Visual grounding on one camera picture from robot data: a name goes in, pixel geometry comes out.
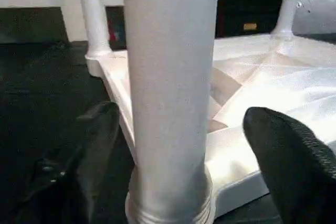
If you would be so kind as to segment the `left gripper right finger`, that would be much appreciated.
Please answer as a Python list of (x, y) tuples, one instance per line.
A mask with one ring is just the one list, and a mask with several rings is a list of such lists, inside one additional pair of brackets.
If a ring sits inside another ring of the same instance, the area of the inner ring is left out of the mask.
[(335, 223), (335, 154), (302, 122), (247, 109), (244, 135), (283, 223)]

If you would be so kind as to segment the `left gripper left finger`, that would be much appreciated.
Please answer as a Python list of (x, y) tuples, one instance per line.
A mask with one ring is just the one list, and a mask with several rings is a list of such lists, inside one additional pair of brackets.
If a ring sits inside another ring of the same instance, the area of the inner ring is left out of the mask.
[(34, 162), (13, 223), (91, 223), (119, 117), (116, 103), (100, 102), (68, 125)]

